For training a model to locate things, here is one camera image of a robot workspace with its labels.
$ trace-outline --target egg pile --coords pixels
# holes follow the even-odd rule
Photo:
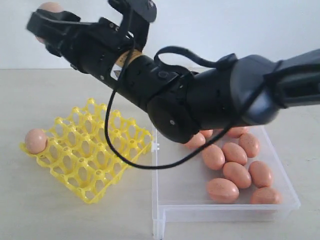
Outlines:
[[[212,135],[213,130],[202,130],[184,145],[189,149],[198,148]],[[280,204],[283,198],[272,187],[274,175],[269,166],[259,160],[248,166],[248,158],[260,153],[259,140],[249,133],[248,127],[234,127],[226,135],[238,139],[238,143],[226,142],[222,147],[212,144],[201,152],[204,164],[223,174],[207,182],[205,188],[210,198],[217,203],[232,204],[239,198],[241,189],[254,185],[250,204]]]

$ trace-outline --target yellow label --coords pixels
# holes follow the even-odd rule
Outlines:
[[[129,54],[129,51],[126,51],[125,53],[123,53],[115,62],[116,65],[118,65],[119,67],[123,67],[125,64],[125,61],[127,59],[127,56]],[[136,58],[140,57],[142,55],[142,52],[138,51],[138,50],[134,50],[132,53],[132,56],[129,60],[129,64],[132,63],[133,60],[135,60]]]

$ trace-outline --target egg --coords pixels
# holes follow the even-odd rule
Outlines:
[[[226,133],[226,135],[230,138],[238,139],[242,134],[245,134],[248,131],[248,127],[246,126],[233,127]]]
[[[255,158],[260,152],[260,142],[251,133],[242,134],[238,144],[244,149],[248,158]]]
[[[198,132],[196,135],[194,135],[190,141],[185,143],[184,145],[189,149],[196,149],[198,147],[201,147],[206,143],[206,138],[202,135],[202,133]]]
[[[255,190],[251,196],[251,204],[281,204],[283,197],[272,187],[263,187]]]
[[[48,137],[44,131],[35,128],[30,130],[24,138],[25,148],[31,154],[39,154],[43,152],[48,143]]]
[[[214,133],[213,130],[201,130],[200,133],[206,138],[210,138],[212,134]]]
[[[254,161],[250,164],[248,170],[251,175],[252,182],[257,188],[270,187],[273,184],[273,173],[265,162]]]
[[[251,186],[250,173],[237,162],[227,162],[223,166],[222,172],[225,178],[233,182],[239,189],[247,189]]]
[[[52,12],[52,13],[60,13],[62,12],[64,9],[62,8],[62,6],[59,5],[59,3],[57,2],[45,2],[45,3],[42,3],[38,9],[42,9],[42,10],[46,10],[46,11],[49,11],[49,12]],[[36,39],[44,44],[45,43],[45,40],[42,39],[41,37],[37,37],[36,36]]]
[[[214,178],[207,182],[206,191],[213,201],[222,204],[234,203],[239,197],[237,186],[225,178]]]
[[[245,150],[234,142],[227,142],[222,146],[225,160],[227,162],[235,162],[241,165],[246,165],[248,157]]]
[[[226,162],[221,148],[214,144],[205,148],[201,155],[204,164],[212,170],[220,170]]]

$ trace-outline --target robotic arm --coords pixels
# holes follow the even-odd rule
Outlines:
[[[68,11],[37,9],[27,30],[41,38],[51,54],[64,57],[75,70],[112,88],[110,104],[118,92],[146,112],[158,131],[173,142],[184,144],[200,130],[224,128],[217,138],[182,162],[232,127],[265,125],[276,118],[280,109],[320,103],[320,49],[278,62],[259,55],[238,59],[234,53],[213,62],[188,49],[167,46],[152,59],[142,52],[150,23],[156,20],[155,3],[108,2],[123,15],[120,26],[103,17],[98,22],[81,22]],[[159,58],[164,53],[183,55],[210,69],[197,73],[167,65]]]

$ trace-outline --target plastic egg tray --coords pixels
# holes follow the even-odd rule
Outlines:
[[[49,168],[51,175],[87,204],[97,203],[129,167],[106,142],[106,110],[107,105],[96,104],[90,98],[85,107],[73,107],[67,118],[55,118],[53,127],[43,130],[48,141],[39,154],[28,153],[25,144],[20,143],[27,155],[35,157],[41,167]],[[135,119],[125,119],[114,110],[108,127],[112,145],[128,160],[135,163],[141,154],[151,150],[152,135]]]

